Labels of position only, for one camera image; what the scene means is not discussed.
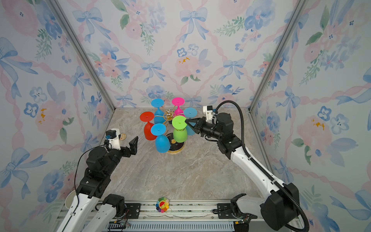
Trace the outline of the green wine glass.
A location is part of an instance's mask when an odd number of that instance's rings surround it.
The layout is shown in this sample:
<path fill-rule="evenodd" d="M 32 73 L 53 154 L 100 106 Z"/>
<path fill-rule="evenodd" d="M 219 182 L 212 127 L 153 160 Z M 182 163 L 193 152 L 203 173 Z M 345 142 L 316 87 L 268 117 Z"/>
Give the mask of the green wine glass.
<path fill-rule="evenodd" d="M 176 116 L 172 120 L 172 126 L 174 127 L 174 140 L 178 143 L 184 143 L 187 140 L 187 124 L 184 116 Z"/>

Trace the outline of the teal wine glass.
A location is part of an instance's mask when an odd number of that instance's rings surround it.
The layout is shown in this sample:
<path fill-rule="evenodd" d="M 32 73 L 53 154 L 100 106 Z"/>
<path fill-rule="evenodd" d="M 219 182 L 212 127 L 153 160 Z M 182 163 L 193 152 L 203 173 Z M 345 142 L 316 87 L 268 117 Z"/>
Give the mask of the teal wine glass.
<path fill-rule="evenodd" d="M 187 119 L 192 119 L 197 116 L 197 110 L 195 108 L 189 107 L 184 110 L 184 115 Z M 190 128 L 189 125 L 186 126 L 187 135 L 192 136 L 195 134 L 195 132 Z"/>

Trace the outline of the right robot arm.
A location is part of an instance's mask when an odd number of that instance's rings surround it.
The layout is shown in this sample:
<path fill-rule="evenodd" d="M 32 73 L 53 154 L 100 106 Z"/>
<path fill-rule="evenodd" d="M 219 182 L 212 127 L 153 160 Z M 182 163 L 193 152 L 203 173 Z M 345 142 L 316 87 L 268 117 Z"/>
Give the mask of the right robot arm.
<path fill-rule="evenodd" d="M 205 117 L 187 119 L 186 124 L 202 137 L 211 137 L 222 154 L 237 164 L 256 184 L 262 197 L 250 197 L 241 193 L 231 199 L 229 209 L 215 212 L 222 218 L 237 219 L 234 227 L 247 232 L 253 218 L 262 218 L 273 230 L 287 227 L 295 232 L 309 231 L 308 219 L 300 207 L 299 190 L 294 184 L 285 184 L 273 175 L 250 153 L 242 139 L 234 134 L 234 122 L 230 114 L 220 113 L 213 123 Z"/>

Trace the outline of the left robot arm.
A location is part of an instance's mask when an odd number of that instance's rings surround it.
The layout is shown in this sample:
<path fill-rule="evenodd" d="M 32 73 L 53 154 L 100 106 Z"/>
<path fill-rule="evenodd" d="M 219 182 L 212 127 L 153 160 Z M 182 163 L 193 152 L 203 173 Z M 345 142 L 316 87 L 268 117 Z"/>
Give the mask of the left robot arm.
<path fill-rule="evenodd" d="M 109 222 L 127 220 L 130 209 L 125 198 L 109 194 L 102 202 L 98 212 L 86 224 L 88 216 L 97 206 L 106 188 L 111 182 L 111 174 L 122 158 L 137 154 L 138 137 L 129 142 L 129 147 L 122 147 L 118 137 L 108 139 L 103 146 L 93 148 L 88 155 L 84 177 L 76 189 L 76 195 L 64 217 L 58 232 L 102 232 Z"/>

